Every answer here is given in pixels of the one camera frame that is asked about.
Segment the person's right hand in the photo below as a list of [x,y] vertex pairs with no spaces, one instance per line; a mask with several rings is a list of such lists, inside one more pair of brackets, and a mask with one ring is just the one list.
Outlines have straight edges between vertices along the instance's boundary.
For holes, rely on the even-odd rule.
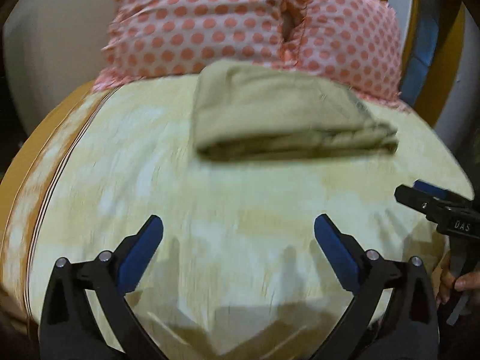
[[450,270],[450,253],[447,252],[440,263],[441,274],[439,279],[439,290],[436,295],[436,302],[446,304],[450,299],[452,290],[459,293],[470,290],[479,290],[479,271],[471,271],[459,278],[455,277]]

